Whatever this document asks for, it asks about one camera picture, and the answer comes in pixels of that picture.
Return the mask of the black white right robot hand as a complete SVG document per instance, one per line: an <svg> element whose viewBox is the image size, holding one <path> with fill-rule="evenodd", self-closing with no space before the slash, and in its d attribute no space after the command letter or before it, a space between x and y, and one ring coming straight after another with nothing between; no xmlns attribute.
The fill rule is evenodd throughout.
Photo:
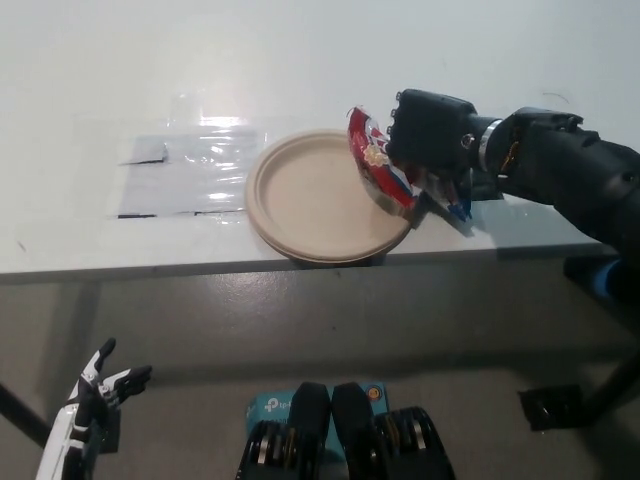
<svg viewBox="0 0 640 480"><path fill-rule="evenodd" d="M417 89L396 95L387 154L410 181L465 222L471 218L473 169L491 119L466 100Z"/></svg>

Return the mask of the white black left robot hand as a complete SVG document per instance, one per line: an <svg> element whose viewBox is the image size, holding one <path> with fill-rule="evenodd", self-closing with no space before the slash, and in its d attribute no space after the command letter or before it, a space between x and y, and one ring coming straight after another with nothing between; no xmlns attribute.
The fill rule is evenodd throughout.
<svg viewBox="0 0 640 480"><path fill-rule="evenodd" d="M55 417L38 479L91 479L98 456L118 446L121 407L145 391L153 368L145 365L104 376L104 363L115 347L116 340L108 339L78 376Z"/></svg>

